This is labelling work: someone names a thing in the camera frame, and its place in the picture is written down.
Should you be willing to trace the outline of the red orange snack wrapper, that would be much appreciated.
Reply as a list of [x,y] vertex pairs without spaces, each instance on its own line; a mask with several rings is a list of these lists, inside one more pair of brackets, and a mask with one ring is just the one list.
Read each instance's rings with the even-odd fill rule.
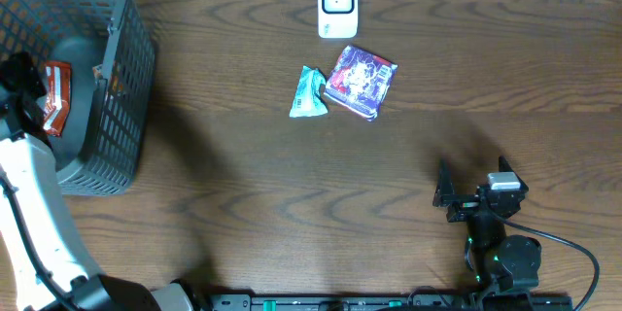
[[45,64],[48,93],[44,105],[44,125],[47,134],[60,137],[71,108],[71,65],[61,61]]

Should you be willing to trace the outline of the purple snack package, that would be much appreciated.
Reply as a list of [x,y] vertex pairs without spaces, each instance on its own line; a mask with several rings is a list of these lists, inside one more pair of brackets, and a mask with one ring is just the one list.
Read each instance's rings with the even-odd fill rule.
[[325,96],[360,117],[373,121],[398,66],[361,48],[348,45],[331,71]]

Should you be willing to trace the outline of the teal snack packet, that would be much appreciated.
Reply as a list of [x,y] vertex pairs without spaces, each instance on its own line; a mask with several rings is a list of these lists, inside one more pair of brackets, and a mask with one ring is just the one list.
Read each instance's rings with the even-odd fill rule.
[[294,119],[325,115],[328,108],[321,98],[321,87],[325,84],[326,78],[319,69],[303,66],[289,117]]

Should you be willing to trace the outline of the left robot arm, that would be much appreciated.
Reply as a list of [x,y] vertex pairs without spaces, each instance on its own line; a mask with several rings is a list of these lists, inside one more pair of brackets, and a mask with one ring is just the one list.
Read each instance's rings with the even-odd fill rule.
[[27,52],[1,63],[1,235],[20,310],[207,310],[184,282],[150,291],[106,275],[63,199],[37,101],[46,90]]

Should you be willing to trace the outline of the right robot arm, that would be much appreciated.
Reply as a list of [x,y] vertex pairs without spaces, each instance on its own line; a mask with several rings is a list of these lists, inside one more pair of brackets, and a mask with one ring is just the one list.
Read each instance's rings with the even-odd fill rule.
[[525,295],[538,286],[541,245],[524,235],[508,235],[504,221],[521,209],[529,187],[504,157],[499,170],[471,194],[456,192],[445,161],[439,164],[432,205],[447,210],[449,223],[467,227],[465,262],[476,277],[479,290],[470,302],[481,308],[494,297]]

